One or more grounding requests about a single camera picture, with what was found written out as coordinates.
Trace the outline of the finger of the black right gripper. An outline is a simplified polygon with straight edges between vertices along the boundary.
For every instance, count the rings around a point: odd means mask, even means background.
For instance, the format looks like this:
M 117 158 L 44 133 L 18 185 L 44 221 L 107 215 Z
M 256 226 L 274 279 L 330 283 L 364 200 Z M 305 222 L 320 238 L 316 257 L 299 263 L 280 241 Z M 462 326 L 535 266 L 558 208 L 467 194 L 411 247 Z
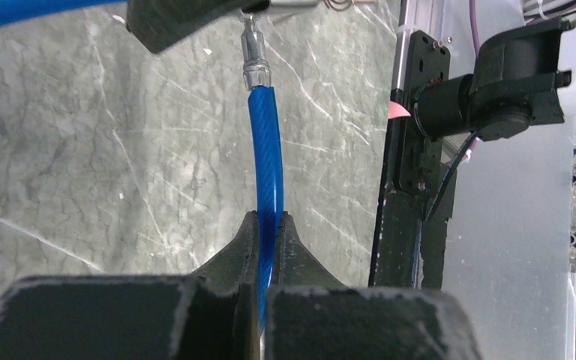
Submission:
M 159 54 L 221 17 L 264 11 L 269 4 L 255 0 L 130 0 L 126 27 L 150 53 Z

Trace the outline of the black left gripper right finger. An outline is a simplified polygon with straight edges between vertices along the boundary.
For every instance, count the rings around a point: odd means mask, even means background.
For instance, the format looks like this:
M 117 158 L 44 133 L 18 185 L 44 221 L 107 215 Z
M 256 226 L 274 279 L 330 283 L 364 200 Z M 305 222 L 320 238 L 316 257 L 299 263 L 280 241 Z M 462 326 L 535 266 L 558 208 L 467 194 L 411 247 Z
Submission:
M 293 216 L 277 230 L 266 292 L 265 359 L 481 359 L 453 296 L 345 287 L 304 246 Z

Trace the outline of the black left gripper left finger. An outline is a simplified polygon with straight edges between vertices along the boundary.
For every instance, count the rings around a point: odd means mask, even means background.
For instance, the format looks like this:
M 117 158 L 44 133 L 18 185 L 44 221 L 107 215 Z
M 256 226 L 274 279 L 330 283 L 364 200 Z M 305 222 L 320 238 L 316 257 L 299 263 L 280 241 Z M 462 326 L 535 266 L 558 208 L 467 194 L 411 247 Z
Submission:
M 24 277 L 0 296 L 0 359 L 258 359 L 260 224 L 190 274 Z

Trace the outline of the blue cable lock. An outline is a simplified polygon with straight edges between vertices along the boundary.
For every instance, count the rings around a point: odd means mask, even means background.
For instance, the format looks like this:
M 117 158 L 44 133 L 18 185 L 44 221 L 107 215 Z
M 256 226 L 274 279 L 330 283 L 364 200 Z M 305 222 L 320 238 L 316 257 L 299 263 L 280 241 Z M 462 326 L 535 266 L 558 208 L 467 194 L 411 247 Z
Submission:
M 236 15 L 241 34 L 244 86 L 250 92 L 247 105 L 256 171 L 256 204 L 261 245 L 259 251 L 259 324 L 266 324 L 266 290 L 271 283 L 278 227 L 284 213 L 284 176 L 278 109 L 266 43 L 257 22 L 262 15 L 294 14 L 319 6 L 318 1 L 269 1 L 260 12 Z

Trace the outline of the small keys of blue lock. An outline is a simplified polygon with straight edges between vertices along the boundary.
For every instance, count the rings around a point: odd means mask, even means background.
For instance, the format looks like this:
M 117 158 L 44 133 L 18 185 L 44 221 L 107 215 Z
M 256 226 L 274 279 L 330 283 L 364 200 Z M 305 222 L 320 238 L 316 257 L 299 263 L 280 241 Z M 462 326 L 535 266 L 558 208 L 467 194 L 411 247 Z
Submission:
M 357 5 L 377 4 L 377 0 L 323 0 L 323 4 L 329 9 L 337 12 L 347 11 Z

